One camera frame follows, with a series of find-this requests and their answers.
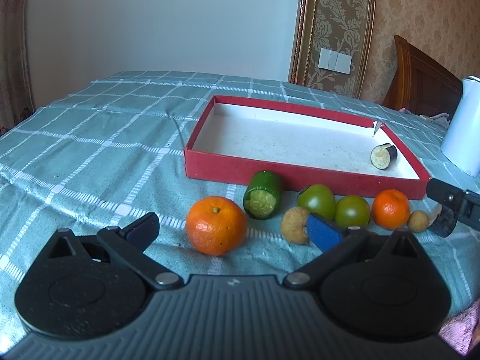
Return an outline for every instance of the green tomato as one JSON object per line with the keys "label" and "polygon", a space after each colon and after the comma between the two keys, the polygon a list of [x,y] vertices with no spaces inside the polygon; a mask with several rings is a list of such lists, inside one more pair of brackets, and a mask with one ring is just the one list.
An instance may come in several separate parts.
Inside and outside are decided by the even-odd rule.
{"label": "green tomato", "polygon": [[365,227],[370,220],[370,206],[367,201],[357,195],[349,195],[337,202],[335,222],[341,228],[349,226]]}
{"label": "green tomato", "polygon": [[326,185],[313,184],[300,191],[297,205],[327,219],[333,219],[335,215],[335,196]]}

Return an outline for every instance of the red cardboard box lid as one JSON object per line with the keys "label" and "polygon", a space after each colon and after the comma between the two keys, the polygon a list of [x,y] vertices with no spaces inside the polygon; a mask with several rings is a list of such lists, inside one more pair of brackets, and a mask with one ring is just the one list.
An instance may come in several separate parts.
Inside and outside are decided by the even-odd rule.
{"label": "red cardboard box lid", "polygon": [[[370,162],[383,143],[398,158],[385,170]],[[387,126],[343,112],[271,100],[212,97],[185,147],[189,178],[247,185],[260,170],[280,174],[285,189],[325,184],[335,195],[374,197],[394,188],[422,199],[430,175]]]}

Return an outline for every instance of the small potato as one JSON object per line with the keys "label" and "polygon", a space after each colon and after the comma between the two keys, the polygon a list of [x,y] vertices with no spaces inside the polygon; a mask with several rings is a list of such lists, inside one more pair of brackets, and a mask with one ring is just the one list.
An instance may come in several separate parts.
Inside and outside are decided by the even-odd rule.
{"label": "small potato", "polygon": [[283,238],[292,244],[303,245],[308,243],[306,225],[309,215],[310,212],[303,207],[293,207],[285,212],[280,223]]}
{"label": "small potato", "polygon": [[428,214],[425,211],[417,210],[412,212],[407,225],[414,233],[420,233],[428,227],[429,222]]}

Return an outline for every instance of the pink fuzzy fabric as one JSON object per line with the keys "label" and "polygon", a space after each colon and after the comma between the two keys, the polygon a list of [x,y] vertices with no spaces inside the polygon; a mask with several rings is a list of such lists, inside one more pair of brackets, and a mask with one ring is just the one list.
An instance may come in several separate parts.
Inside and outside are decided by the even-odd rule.
{"label": "pink fuzzy fabric", "polygon": [[456,317],[449,319],[438,333],[458,353],[465,356],[480,342],[480,299]]}

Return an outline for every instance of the teal plaid fabric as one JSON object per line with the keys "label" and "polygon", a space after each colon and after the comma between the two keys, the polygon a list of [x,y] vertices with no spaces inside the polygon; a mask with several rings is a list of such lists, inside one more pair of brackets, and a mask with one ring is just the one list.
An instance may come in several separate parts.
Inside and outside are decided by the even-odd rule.
{"label": "teal plaid fabric", "polygon": [[[0,138],[0,353],[24,334],[14,292],[55,229],[95,234],[148,211],[160,235],[146,253],[187,279],[189,274],[283,275],[316,257],[314,246],[291,245],[279,221],[295,205],[285,192],[271,220],[249,219],[246,242],[224,257],[192,249],[185,235],[189,207],[209,195],[241,205],[245,186],[188,179],[183,148],[212,95],[305,104],[384,120],[436,178],[478,192],[480,183],[442,155],[445,133],[415,115],[278,81],[181,72],[122,72],[41,108]],[[412,202],[429,210],[429,199]],[[386,230],[370,225],[382,234]],[[418,235],[452,292],[450,315],[480,296],[480,239],[458,224],[448,238]]]}

